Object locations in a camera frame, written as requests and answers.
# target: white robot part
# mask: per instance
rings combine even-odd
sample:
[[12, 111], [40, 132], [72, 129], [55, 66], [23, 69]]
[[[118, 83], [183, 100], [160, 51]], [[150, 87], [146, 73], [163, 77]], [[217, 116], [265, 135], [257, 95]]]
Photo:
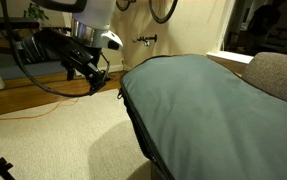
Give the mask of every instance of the white robot part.
[[107, 31], [101, 35], [101, 45], [103, 48], [122, 50], [123, 44], [121, 39], [112, 31]]
[[84, 11], [73, 13], [73, 18], [93, 29], [108, 30], [115, 4], [115, 0], [87, 0]]

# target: bicycle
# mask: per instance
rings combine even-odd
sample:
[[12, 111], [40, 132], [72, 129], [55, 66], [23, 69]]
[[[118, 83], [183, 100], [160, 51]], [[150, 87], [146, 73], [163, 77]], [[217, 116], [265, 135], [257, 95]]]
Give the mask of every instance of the bicycle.
[[[166, 23], [172, 16], [178, 0], [149, 0], [150, 12], [153, 19], [159, 23]], [[116, 6], [120, 11], [126, 11], [131, 3], [136, 0], [116, 0]]]

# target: bicycle tire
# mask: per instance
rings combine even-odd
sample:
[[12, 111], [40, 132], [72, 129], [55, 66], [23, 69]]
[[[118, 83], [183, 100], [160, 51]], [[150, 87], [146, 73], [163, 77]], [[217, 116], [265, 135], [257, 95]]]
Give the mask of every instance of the bicycle tire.
[[126, 11], [130, 6], [130, 1], [120, 0], [122, 2], [119, 3], [119, 0], [116, 0], [116, 6], [120, 11]]
[[168, 12], [165, 12], [164, 15], [160, 15], [158, 12], [156, 12], [156, 9], [160, 9], [160, 8], [159, 7], [155, 8], [154, 6], [158, 6], [158, 5], [160, 6], [161, 5], [160, 3], [165, 5], [164, 3], [166, 3], [166, 2], [164, 2], [164, 1], [160, 2], [160, 0], [149, 0], [149, 7], [150, 7], [151, 14], [153, 16], [153, 19], [159, 24], [166, 23], [171, 18], [172, 14], [175, 10], [177, 1], [178, 0], [172, 0], [170, 10], [168, 10]]

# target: white wall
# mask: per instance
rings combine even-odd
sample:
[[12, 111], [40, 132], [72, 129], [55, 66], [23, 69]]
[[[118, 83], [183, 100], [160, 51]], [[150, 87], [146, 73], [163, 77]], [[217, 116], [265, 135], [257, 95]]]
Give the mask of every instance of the white wall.
[[[218, 46], [224, 8], [229, 0], [179, 0], [166, 24], [157, 24], [149, 11], [148, 1], [138, 0], [125, 12], [115, 10], [112, 27], [124, 43], [125, 63], [134, 67], [155, 55], [201, 54]], [[132, 43], [140, 36], [158, 35], [150, 47]]]

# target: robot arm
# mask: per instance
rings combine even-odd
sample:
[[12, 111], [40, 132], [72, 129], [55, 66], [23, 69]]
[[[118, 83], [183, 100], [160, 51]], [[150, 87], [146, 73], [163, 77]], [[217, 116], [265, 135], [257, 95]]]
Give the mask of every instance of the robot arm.
[[71, 12], [73, 22], [71, 37], [43, 30], [35, 33], [32, 37], [24, 39], [22, 48], [27, 58], [46, 59], [48, 56], [44, 57], [44, 54], [50, 51], [59, 57], [62, 65], [68, 70], [68, 80], [73, 78], [74, 69], [76, 69], [90, 83], [90, 93], [87, 95], [97, 92], [105, 85], [105, 77], [108, 73], [108, 69], [102, 72], [97, 68], [101, 49], [121, 50], [123, 47], [120, 38], [109, 30], [115, 0], [32, 1], [47, 9]]

